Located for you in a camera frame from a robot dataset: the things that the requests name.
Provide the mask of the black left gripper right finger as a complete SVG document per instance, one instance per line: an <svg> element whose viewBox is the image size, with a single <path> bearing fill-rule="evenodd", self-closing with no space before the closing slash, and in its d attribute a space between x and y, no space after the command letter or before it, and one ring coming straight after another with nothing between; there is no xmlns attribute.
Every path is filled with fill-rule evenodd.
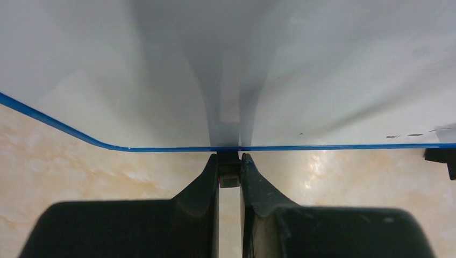
<svg viewBox="0 0 456 258"><path fill-rule="evenodd" d="M301 206L241 158L243 257L434 257L415 218L401 209Z"/></svg>

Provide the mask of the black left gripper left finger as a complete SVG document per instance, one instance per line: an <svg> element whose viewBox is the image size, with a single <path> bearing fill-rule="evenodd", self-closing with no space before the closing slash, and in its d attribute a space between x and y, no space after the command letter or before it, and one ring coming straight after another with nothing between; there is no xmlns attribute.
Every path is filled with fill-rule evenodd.
<svg viewBox="0 0 456 258"><path fill-rule="evenodd" d="M218 192L212 154L171 199L55 203L20 257L217 257Z"/></svg>

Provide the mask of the blue framed whiteboard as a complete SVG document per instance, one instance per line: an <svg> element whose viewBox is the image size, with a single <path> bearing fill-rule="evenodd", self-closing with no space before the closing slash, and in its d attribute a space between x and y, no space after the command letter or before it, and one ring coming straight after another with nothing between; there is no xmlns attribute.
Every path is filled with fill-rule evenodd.
<svg viewBox="0 0 456 258"><path fill-rule="evenodd" d="M455 147L455 1L1 1L1 103L125 152Z"/></svg>

